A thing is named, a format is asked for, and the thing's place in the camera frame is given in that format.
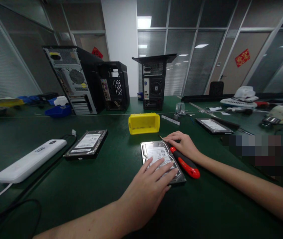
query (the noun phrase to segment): red screwdriver handle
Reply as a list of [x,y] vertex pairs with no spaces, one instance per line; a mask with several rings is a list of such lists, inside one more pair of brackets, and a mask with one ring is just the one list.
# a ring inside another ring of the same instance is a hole
[[197,169],[195,163],[180,153],[175,147],[171,147],[170,151],[174,155],[174,157],[179,161],[180,165],[183,169],[195,179],[200,178],[200,172]]

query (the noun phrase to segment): door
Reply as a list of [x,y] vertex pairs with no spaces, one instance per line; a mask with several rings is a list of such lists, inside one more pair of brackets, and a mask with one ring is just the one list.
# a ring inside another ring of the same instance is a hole
[[[240,33],[230,55],[229,61],[223,71],[224,94],[234,94],[242,85],[253,62],[262,49],[270,33]],[[240,67],[237,66],[235,58],[246,49],[249,50],[250,59]]]
[[89,53],[96,47],[103,55],[103,61],[109,61],[105,34],[74,34],[76,45]]

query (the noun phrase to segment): hand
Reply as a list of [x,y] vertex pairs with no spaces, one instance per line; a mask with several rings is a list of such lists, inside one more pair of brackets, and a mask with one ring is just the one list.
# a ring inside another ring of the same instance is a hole
[[192,161],[195,161],[196,158],[201,154],[192,142],[189,135],[184,134],[180,131],[173,132],[163,139]]
[[151,162],[152,157],[144,163],[122,197],[116,202],[123,210],[128,233],[141,229],[151,219],[171,187],[168,184],[178,172],[175,168],[160,178],[173,166],[173,162],[156,170],[164,162],[161,158],[147,169]]

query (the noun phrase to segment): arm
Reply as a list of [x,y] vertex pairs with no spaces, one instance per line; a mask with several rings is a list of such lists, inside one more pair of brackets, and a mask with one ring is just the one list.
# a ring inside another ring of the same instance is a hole
[[147,169],[152,158],[147,160],[119,200],[45,231],[34,239],[122,238],[142,228],[155,214],[170,189],[168,184],[178,171],[171,170],[160,178],[173,165],[171,162],[156,170],[163,161],[160,159]]
[[283,220],[282,187],[205,156],[198,151],[189,135],[180,131],[168,135],[164,140]]

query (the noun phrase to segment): white power bank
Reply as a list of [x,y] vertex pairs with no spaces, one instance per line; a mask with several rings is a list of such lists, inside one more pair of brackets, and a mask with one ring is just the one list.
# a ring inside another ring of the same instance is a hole
[[67,142],[51,139],[0,172],[0,183],[20,183],[48,159],[60,151]]

